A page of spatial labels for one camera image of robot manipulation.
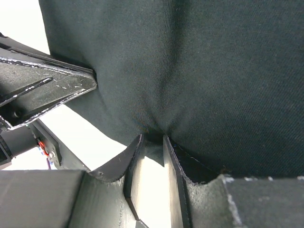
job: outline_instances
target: garment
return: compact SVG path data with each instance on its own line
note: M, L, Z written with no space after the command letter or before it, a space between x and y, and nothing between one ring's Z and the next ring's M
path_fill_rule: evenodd
M302 0L39 2L51 55L96 72L67 105L110 138L167 134L218 173L304 173Z

